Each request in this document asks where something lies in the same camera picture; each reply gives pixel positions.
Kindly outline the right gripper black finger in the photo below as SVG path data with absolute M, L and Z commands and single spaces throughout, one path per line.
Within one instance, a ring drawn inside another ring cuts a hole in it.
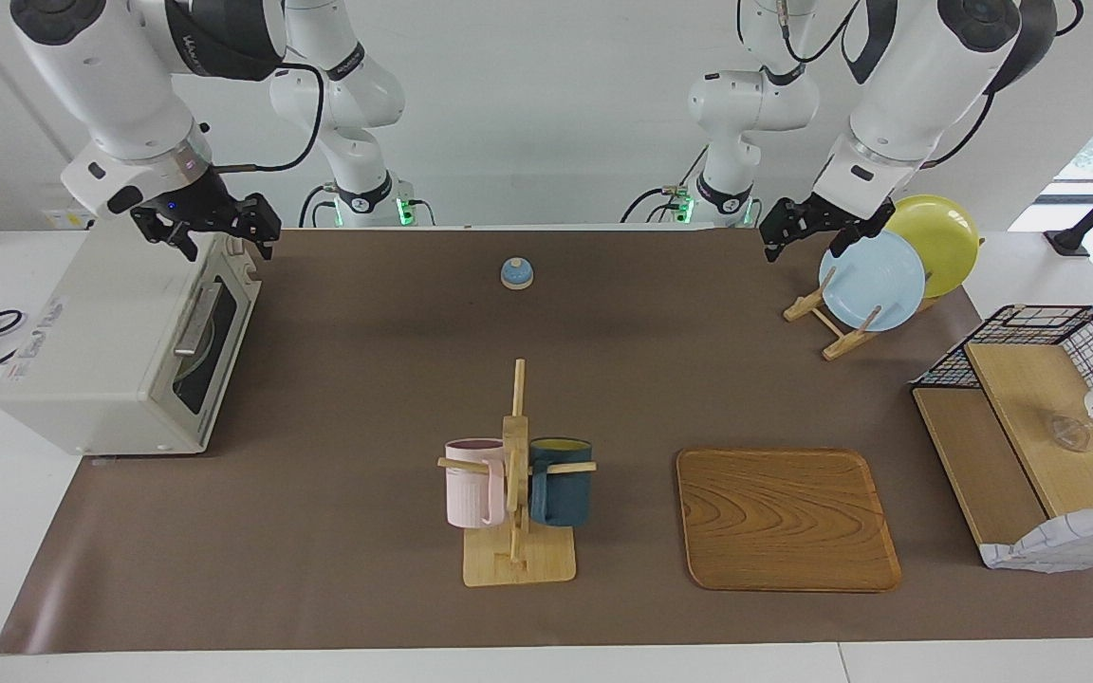
M 165 245 L 183 254 L 187 261 L 198 258 L 198 247 L 188 237 L 186 222 L 164 222 L 157 211 L 132 211 L 131 219 L 142 237 L 152 245 Z
M 247 195 L 240 202 L 240 238 L 251 242 L 262 260 L 270 260 L 281 238 L 282 221 L 265 195 Z

